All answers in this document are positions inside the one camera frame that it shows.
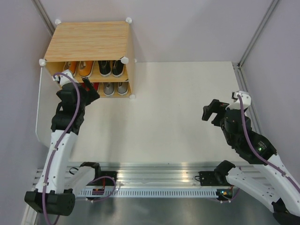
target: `wooden shelf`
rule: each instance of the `wooden shelf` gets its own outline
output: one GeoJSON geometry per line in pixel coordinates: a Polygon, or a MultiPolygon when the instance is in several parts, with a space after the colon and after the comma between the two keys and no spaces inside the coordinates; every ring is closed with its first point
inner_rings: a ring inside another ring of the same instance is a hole
{"type": "Polygon", "coordinates": [[[128,85],[128,92],[126,95],[119,95],[117,92],[117,82],[113,83],[113,87],[114,87],[114,94],[112,96],[106,96],[103,92],[103,83],[99,84],[99,89],[98,89],[98,93],[100,95],[100,98],[120,98],[120,97],[129,97],[131,95],[131,89],[130,86],[128,85]]]}
{"type": "Polygon", "coordinates": [[[47,62],[119,60],[126,54],[129,24],[63,22],[45,54],[47,62]]]}
{"type": "MultiPolygon", "coordinates": [[[[78,69],[77,69],[77,72],[76,72],[75,79],[79,83],[83,83],[82,78],[79,76],[78,69]]],[[[124,73],[123,73],[123,75],[121,77],[114,77],[112,73],[109,76],[107,76],[107,77],[103,77],[100,74],[99,64],[98,64],[97,61],[95,61],[94,67],[93,67],[93,71],[92,71],[92,75],[89,77],[89,80],[92,83],[97,83],[97,82],[124,82],[124,81],[128,81],[127,69],[126,69],[126,66],[124,66],[124,73]]]]}

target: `purple cable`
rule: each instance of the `purple cable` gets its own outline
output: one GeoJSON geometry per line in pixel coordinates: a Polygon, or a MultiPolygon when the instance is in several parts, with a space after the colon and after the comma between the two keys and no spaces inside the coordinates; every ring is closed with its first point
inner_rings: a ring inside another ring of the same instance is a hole
{"type": "MultiPolygon", "coordinates": [[[[244,114],[244,106],[243,106],[243,100],[242,100],[242,97],[240,95],[238,95],[238,98],[240,100],[240,113],[241,113],[241,116],[242,116],[242,125],[243,125],[243,130],[244,130],[244,135],[245,135],[245,138],[247,140],[247,143],[251,149],[251,151],[253,152],[253,154],[259,158],[261,161],[263,161],[265,164],[268,164],[270,166],[272,166],[274,169],[276,169],[277,171],[279,171],[283,176],[286,175],[286,173],[281,170],[278,166],[275,166],[274,164],[272,164],[271,162],[268,162],[267,160],[265,160],[263,157],[261,157],[257,152],[256,150],[254,149],[254,147],[252,146],[251,144],[251,141],[249,139],[249,136],[248,136],[248,132],[247,132],[247,128],[246,128],[246,120],[245,120],[245,114],[244,114]]],[[[300,188],[298,187],[298,185],[295,183],[295,181],[292,180],[292,178],[290,177],[286,177],[290,183],[296,188],[296,190],[299,192],[300,194],[300,188]]]]}
{"type": "MultiPolygon", "coordinates": [[[[70,77],[68,77],[66,74],[64,73],[55,73],[53,75],[53,77],[55,78],[55,76],[57,75],[61,75],[61,76],[64,76],[66,77],[67,79],[69,79],[72,84],[74,85],[75,89],[76,89],[76,92],[77,92],[77,105],[76,105],[76,109],[75,109],[75,112],[74,112],[74,115],[69,123],[69,125],[67,126],[67,128],[64,130],[64,132],[61,134],[61,136],[59,137],[58,141],[56,142],[55,146],[54,146],[54,150],[49,158],[49,161],[48,161],[48,165],[47,165],[47,168],[46,168],[46,172],[45,172],[45,179],[44,179],[44,183],[46,184],[47,183],[47,180],[48,180],[48,177],[49,177],[49,172],[50,172],[50,167],[51,167],[51,163],[53,161],[53,158],[54,158],[54,154],[56,152],[56,149],[58,148],[61,140],[63,139],[63,137],[65,136],[65,134],[67,133],[67,131],[70,129],[70,127],[72,126],[74,120],[76,119],[76,116],[78,114],[78,110],[79,110],[79,106],[80,106],[80,92],[79,92],[79,89],[77,87],[77,84],[75,81],[73,81],[70,77]]],[[[44,213],[44,217],[45,217],[45,220],[47,222],[48,225],[56,225],[57,222],[58,222],[58,219],[60,218],[60,216],[58,215],[56,217],[56,220],[54,222],[54,224],[51,224],[50,220],[49,220],[49,217],[48,217],[48,214],[47,214],[47,211],[46,211],[46,185],[43,186],[43,192],[42,192],[42,205],[43,205],[43,213],[44,213]]]]}
{"type": "Polygon", "coordinates": [[[92,180],[90,183],[93,183],[93,182],[95,182],[95,181],[97,181],[97,180],[105,179],[105,178],[111,179],[111,180],[113,181],[113,184],[114,184],[113,190],[110,192],[110,194],[109,194],[108,196],[106,196],[106,197],[104,197],[104,198],[100,198],[100,199],[93,200],[93,203],[97,203],[97,202],[100,202],[100,201],[103,201],[103,200],[109,198],[110,196],[112,196],[112,194],[114,193],[114,191],[115,191],[115,189],[116,189],[117,183],[116,183],[116,181],[115,181],[112,177],[110,177],[110,176],[102,176],[102,177],[98,177],[98,178],[92,180]]]}

